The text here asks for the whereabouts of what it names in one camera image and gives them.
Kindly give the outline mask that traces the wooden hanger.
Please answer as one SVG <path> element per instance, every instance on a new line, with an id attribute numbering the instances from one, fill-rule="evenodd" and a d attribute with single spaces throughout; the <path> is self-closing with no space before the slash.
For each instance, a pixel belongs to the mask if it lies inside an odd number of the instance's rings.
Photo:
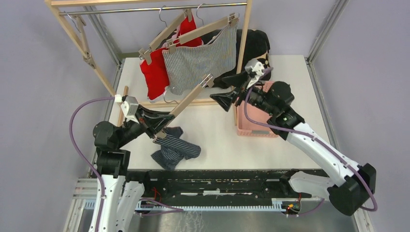
<path id="1" fill-rule="evenodd" d="M 165 7 L 162 6 L 159 10 L 159 18 L 160 21 L 165 22 L 161 18 L 161 11 Z M 148 45 L 147 49 L 140 49 L 138 51 L 139 53 L 139 59 L 141 61 L 140 64 L 142 64 L 143 61 L 146 61 L 148 65 L 152 63 L 152 58 L 151 58 L 151 53 L 155 50 L 158 49 L 160 46 L 161 42 L 165 40 L 168 36 L 174 32 L 178 26 L 185 20 L 188 19 L 189 21 L 192 21 L 192 12 L 190 8 L 183 8 L 182 13 L 180 13 L 169 25 L 165 22 L 166 28 L 162 30 L 153 40 L 152 42 Z"/>
<path id="2" fill-rule="evenodd" d="M 213 30 L 224 28 L 226 26 L 233 26 L 239 21 L 239 17 L 237 14 L 232 13 L 227 17 L 223 17 L 222 19 L 219 19 L 217 21 L 214 21 L 210 24 L 201 26 L 199 28 L 196 28 L 190 32 L 187 32 L 185 34 L 180 35 L 177 38 L 177 42 L 175 43 L 174 41 L 168 40 L 168 52 L 173 53 L 176 51 L 176 45 L 177 44 L 185 44 L 189 41 L 192 41 L 196 38 L 200 38 L 201 36 L 212 32 Z"/>
<path id="3" fill-rule="evenodd" d="M 207 87 L 212 87 L 214 85 L 213 82 L 213 75 L 208 74 L 205 75 L 202 82 L 198 84 L 184 99 L 177 103 L 169 103 L 167 105 L 158 105 L 158 108 L 154 108 L 154 110 L 158 110 L 160 108 L 170 108 L 174 106 L 174 108 L 170 111 L 170 114 L 173 114 L 175 118 L 183 111 L 186 107 L 188 107 L 194 100 L 198 97 L 198 95 Z"/>

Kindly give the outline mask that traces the navy striped underwear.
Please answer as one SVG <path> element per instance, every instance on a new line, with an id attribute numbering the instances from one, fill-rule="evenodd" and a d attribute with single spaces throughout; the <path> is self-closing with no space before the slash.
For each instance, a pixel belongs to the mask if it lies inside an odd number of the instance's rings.
<path id="1" fill-rule="evenodd" d="M 194 159 L 200 156 L 201 147 L 180 137 L 184 131 L 181 127 L 167 127 L 163 130 L 165 138 L 154 141 L 160 149 L 151 154 L 152 159 L 167 171 L 172 171 L 183 160 Z"/>

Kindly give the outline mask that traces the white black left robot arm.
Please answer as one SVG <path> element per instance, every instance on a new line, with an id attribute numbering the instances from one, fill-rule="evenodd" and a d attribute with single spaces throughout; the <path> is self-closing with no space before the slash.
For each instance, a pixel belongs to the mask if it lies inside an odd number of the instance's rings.
<path id="1" fill-rule="evenodd" d="M 167 126 L 175 115 L 152 111 L 138 104 L 123 103 L 124 123 L 103 121 L 93 131 L 97 148 L 97 198 L 91 232 L 126 232 L 141 197 L 151 193 L 152 183 L 130 177 L 130 151 L 122 147 L 142 134 L 150 138 Z"/>

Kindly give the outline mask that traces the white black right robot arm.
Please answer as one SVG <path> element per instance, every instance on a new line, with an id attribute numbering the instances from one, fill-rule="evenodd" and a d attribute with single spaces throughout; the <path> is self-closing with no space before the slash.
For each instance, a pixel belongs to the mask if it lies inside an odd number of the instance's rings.
<path id="1" fill-rule="evenodd" d="M 291 170 L 279 184 L 282 195 L 291 197 L 296 193 L 307 193 L 317 196 L 347 216 L 365 209 L 366 201 L 373 204 L 369 209 L 371 212 L 377 211 L 374 196 L 376 169 L 371 164 L 360 165 L 324 141 L 291 107 L 294 95 L 289 84 L 276 81 L 264 90 L 261 78 L 254 72 L 242 72 L 227 77 L 227 80 L 235 83 L 234 89 L 211 94 L 211 99 L 225 111 L 235 105 L 253 106 L 267 113 L 269 119 L 263 126 L 303 151 L 326 173 L 326 176 L 317 176 Z"/>

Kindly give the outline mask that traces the grey striped underwear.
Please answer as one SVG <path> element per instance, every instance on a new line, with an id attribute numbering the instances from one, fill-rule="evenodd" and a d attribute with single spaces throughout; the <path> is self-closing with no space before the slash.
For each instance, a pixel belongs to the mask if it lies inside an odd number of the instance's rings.
<path id="1" fill-rule="evenodd" d="M 163 51 L 170 92 L 182 95 L 209 74 L 219 77 L 233 70 L 236 67 L 236 33 L 237 25 L 226 26 L 207 44 Z"/>

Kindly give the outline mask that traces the pink plastic basket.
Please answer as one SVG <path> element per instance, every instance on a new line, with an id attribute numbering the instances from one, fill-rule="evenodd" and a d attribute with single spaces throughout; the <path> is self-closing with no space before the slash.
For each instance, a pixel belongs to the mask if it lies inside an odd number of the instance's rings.
<path id="1" fill-rule="evenodd" d="M 259 124 L 252 123 L 245 116 L 245 105 L 244 101 L 236 108 L 237 110 L 237 135 L 247 136 L 247 137 L 266 137 L 266 138 L 276 138 L 277 135 L 274 134 L 270 128 L 261 126 Z M 271 117 L 268 113 L 247 104 L 246 110 L 248 116 L 254 121 L 260 123 L 267 123 L 267 120 Z"/>

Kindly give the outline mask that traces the metal hanging rod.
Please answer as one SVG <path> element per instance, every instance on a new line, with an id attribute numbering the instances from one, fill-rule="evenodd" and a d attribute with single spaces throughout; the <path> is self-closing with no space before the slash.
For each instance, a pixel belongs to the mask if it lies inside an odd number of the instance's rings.
<path id="1" fill-rule="evenodd" d="M 151 8 L 129 8 L 129 9 L 113 9 L 113 10 L 90 10 L 90 11 L 72 11 L 72 12 L 59 12 L 59 15 L 103 15 L 103 14 L 119 14 L 119 13 L 133 13 L 133 12 L 151 12 L 151 11 L 169 11 L 169 10 L 184 10 L 184 9 L 201 9 L 201 8 L 218 8 L 218 7 L 235 7 L 235 6 L 247 6 L 247 2 L 235 2 L 235 3 L 218 3 L 218 4 L 206 4 L 200 5 L 183 5 L 183 6 L 162 6 Z"/>

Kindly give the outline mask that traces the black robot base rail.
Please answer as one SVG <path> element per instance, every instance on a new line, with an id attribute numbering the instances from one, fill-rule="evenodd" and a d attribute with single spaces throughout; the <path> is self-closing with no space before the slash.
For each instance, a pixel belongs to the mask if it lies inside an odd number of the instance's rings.
<path id="1" fill-rule="evenodd" d="M 144 198 L 169 206 L 268 206 L 273 198 L 309 197 L 282 179 L 285 171 L 128 171 L 145 187 Z"/>

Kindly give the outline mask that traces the wooden clothes rack frame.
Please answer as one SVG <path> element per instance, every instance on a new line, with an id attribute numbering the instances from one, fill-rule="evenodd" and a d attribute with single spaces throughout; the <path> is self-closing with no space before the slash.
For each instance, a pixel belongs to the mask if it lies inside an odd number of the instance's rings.
<path id="1" fill-rule="evenodd" d="M 89 45 L 87 41 L 87 36 L 84 31 L 84 27 L 87 25 L 85 21 L 83 20 L 82 16 L 80 15 L 72 15 L 72 16 L 66 16 L 66 15 L 59 15 L 59 10 L 60 7 L 63 8 L 70 8 L 70 7 L 84 7 L 86 11 L 87 7 L 93 7 L 93 6 L 101 6 L 101 5 L 125 5 L 125 4 L 142 4 L 142 3 L 162 3 L 162 2 L 169 2 L 173 0 L 44 0 L 45 4 L 47 7 L 50 9 L 52 14 L 55 16 L 57 21 L 60 23 L 64 31 L 67 33 L 67 35 L 70 37 L 74 45 L 78 48 L 80 53 L 82 54 L 83 61 L 88 64 L 92 68 L 92 70 L 95 72 L 95 74 L 98 76 L 102 84 L 105 86 L 105 88 L 108 90 L 111 96 L 114 96 L 117 94 L 116 90 L 114 90 L 114 87 L 108 82 L 108 79 L 105 77 L 103 72 L 101 71 L 100 67 L 97 65 L 95 62 L 90 50 L 89 50 Z M 246 1 L 248 4 L 245 6 L 245 11 L 244 11 L 244 25 L 243 29 L 248 29 L 249 27 L 249 20 L 250 20 L 250 14 L 251 14 L 251 8 L 252 8 L 252 0 L 247 0 Z M 73 26 L 65 19 L 65 17 L 69 17 L 73 21 L 73 25 L 75 26 L 76 30 L 78 33 L 75 32 Z M 169 103 L 177 103 L 179 101 L 174 100 L 174 101 L 157 101 L 154 103 L 149 103 L 148 101 L 142 102 L 143 106 L 152 106 L 153 108 L 158 108 L 158 105 L 167 105 Z M 196 99 L 194 100 L 193 103 L 190 105 L 192 106 L 197 106 L 197 105 L 213 105 L 215 103 L 211 102 L 211 99 Z"/>

